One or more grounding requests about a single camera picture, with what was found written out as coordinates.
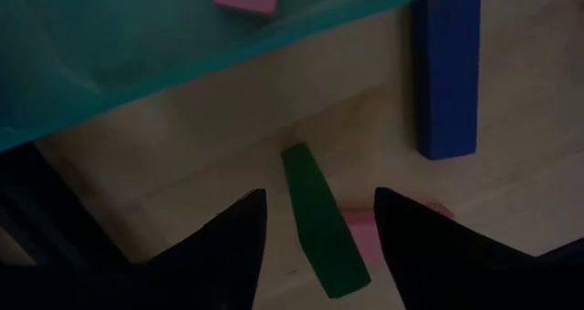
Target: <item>black object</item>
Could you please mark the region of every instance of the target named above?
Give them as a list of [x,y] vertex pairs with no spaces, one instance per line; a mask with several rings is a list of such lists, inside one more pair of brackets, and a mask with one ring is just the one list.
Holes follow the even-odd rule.
[[37,264],[130,266],[32,143],[0,153],[0,225]]
[[387,188],[375,192],[375,220],[408,310],[584,305],[582,240],[534,257]]
[[255,190],[201,230],[129,270],[0,267],[4,309],[251,309],[266,241]]

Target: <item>teal cloth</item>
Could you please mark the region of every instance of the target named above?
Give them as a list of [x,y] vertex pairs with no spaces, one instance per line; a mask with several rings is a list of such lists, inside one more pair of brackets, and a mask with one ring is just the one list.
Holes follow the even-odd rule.
[[0,150],[410,0],[0,0]]

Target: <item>light wood floor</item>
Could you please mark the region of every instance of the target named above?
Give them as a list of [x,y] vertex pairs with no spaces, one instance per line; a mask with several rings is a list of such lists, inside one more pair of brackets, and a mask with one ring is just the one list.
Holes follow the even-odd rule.
[[407,11],[341,26],[145,98],[37,145],[132,261],[268,193],[256,309],[400,309],[387,268],[328,300],[297,241],[279,151],[304,140],[340,206],[377,186],[540,254],[584,235],[584,0],[484,0],[479,149],[414,149]]

